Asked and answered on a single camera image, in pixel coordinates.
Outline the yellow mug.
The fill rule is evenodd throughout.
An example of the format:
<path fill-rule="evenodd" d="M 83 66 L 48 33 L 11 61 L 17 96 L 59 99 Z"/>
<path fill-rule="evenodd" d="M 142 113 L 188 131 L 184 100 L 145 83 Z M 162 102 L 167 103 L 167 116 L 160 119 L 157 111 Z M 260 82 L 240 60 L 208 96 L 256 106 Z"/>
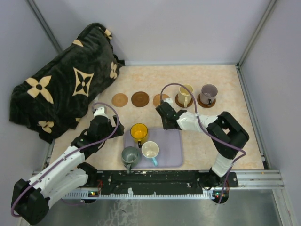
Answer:
<path fill-rule="evenodd" d="M 138 147 L 141 148 L 147 142 L 148 128 L 142 123 L 137 123 L 131 127 L 130 135 L 134 142 L 138 144 Z"/>

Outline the dark brown wooden coaster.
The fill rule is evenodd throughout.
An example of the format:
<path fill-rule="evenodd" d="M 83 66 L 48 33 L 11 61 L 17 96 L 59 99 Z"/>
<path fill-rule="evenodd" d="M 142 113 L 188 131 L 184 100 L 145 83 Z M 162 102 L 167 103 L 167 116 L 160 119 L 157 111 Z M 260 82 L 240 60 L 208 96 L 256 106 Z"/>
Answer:
<path fill-rule="evenodd" d="M 131 102 L 135 107 L 145 107 L 149 103 L 149 95 L 143 91 L 135 92 L 131 97 Z"/>

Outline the grey green mug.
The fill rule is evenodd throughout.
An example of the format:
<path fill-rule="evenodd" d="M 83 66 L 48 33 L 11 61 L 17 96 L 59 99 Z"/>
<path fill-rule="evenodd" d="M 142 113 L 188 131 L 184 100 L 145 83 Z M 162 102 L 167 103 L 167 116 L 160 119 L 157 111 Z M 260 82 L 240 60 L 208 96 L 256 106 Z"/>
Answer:
<path fill-rule="evenodd" d="M 121 153 L 121 160 L 126 167 L 126 173 L 130 174 L 131 169 L 138 165 L 141 160 L 141 154 L 138 148 L 129 146 Z"/>

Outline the woven rattan coaster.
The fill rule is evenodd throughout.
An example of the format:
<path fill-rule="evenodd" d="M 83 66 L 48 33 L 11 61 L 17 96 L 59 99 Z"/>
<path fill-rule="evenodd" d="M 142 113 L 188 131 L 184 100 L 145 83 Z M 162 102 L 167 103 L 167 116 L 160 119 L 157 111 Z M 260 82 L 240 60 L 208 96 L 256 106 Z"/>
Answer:
<path fill-rule="evenodd" d="M 161 104 L 160 100 L 164 100 L 164 99 L 166 99 L 166 98 L 169 98 L 169 96 L 166 95 L 166 94 L 162 94 L 162 95 L 157 94 L 157 95 L 153 98 L 153 105 L 154 105 L 155 107 L 159 106 L 159 105 Z"/>
<path fill-rule="evenodd" d="M 123 93 L 117 93 L 112 97 L 111 102 L 115 107 L 124 107 L 128 103 L 128 97 Z"/>

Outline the cream mug blue handle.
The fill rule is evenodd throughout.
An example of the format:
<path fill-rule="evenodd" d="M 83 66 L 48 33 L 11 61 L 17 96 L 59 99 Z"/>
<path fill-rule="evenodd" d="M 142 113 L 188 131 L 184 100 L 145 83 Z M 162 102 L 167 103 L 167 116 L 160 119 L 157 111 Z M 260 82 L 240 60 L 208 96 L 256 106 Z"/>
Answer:
<path fill-rule="evenodd" d="M 156 157 L 159 154 L 159 146 L 157 143 L 153 141 L 147 141 L 142 145 L 141 151 L 145 158 L 152 160 L 154 166 L 158 165 Z"/>

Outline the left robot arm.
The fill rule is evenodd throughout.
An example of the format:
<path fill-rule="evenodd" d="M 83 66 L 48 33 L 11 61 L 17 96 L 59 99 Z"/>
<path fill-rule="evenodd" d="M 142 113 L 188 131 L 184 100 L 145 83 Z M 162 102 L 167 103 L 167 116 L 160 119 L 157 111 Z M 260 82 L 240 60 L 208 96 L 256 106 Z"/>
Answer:
<path fill-rule="evenodd" d="M 108 139 L 122 136 L 124 126 L 115 114 L 112 126 L 106 110 L 110 105 L 98 102 L 93 105 L 94 118 L 89 128 L 76 137 L 63 154 L 29 180 L 20 179 L 14 185 L 11 215 L 22 217 L 29 224 L 39 223 L 50 208 L 68 192 L 80 186 L 94 186 L 97 170 L 86 162 L 99 151 Z"/>

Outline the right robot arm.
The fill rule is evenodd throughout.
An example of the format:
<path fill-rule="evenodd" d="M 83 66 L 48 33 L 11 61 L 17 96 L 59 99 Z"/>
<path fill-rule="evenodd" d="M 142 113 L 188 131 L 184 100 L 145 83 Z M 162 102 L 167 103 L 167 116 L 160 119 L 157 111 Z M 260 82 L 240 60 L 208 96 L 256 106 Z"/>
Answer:
<path fill-rule="evenodd" d="M 224 111 L 217 116 L 200 115 L 187 110 L 177 112 L 168 101 L 165 99 L 156 107 L 163 128 L 204 132 L 208 135 L 218 151 L 210 169 L 210 181 L 215 186 L 223 185 L 229 169 L 238 159 L 246 156 L 243 147 L 249 141 L 248 133 L 229 112 Z"/>

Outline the beige mug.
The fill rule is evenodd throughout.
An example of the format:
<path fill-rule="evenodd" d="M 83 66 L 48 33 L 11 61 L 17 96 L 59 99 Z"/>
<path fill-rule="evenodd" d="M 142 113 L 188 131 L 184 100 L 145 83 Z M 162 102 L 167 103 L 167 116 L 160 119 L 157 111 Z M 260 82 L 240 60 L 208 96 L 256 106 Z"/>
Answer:
<path fill-rule="evenodd" d="M 187 106 L 187 104 L 192 99 L 191 93 L 193 93 L 193 87 L 189 84 L 184 84 L 184 87 L 180 86 L 178 91 L 179 102 Z"/>

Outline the purple translucent mug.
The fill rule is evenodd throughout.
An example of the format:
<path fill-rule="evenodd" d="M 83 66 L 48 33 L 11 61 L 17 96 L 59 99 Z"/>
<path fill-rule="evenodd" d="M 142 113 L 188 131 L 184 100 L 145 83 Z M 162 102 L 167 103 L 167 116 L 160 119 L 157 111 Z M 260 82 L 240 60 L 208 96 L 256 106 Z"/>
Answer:
<path fill-rule="evenodd" d="M 206 84 L 201 89 L 199 99 L 203 104 L 207 106 L 211 106 L 214 100 L 216 99 L 217 94 L 218 94 L 218 89 L 216 86 L 212 84 Z"/>

